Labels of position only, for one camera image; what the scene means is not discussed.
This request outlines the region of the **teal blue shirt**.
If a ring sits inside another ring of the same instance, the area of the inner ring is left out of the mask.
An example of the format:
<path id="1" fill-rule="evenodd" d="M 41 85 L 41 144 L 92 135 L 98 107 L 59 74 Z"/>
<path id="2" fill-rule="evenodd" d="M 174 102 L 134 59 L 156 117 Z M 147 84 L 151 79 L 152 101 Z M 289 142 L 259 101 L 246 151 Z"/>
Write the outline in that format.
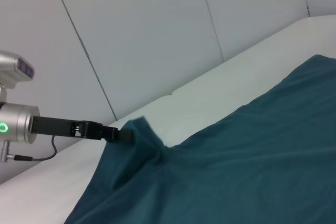
<path id="1" fill-rule="evenodd" d="M 65 224 L 336 224 L 336 59 L 167 147 L 144 118 L 108 143 Z"/>

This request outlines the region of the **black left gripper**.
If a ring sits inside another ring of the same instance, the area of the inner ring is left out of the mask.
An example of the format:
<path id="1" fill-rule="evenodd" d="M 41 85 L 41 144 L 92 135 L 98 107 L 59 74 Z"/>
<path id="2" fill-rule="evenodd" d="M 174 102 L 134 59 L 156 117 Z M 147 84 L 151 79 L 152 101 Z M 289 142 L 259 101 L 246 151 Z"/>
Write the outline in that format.
<path id="1" fill-rule="evenodd" d="M 104 139 L 108 143 L 133 142 L 132 130 L 119 130 L 115 127 L 104 127 L 96 122 L 76 121 L 41 116 L 33 117 L 31 133 L 51 136 L 77 137 L 92 140 Z"/>

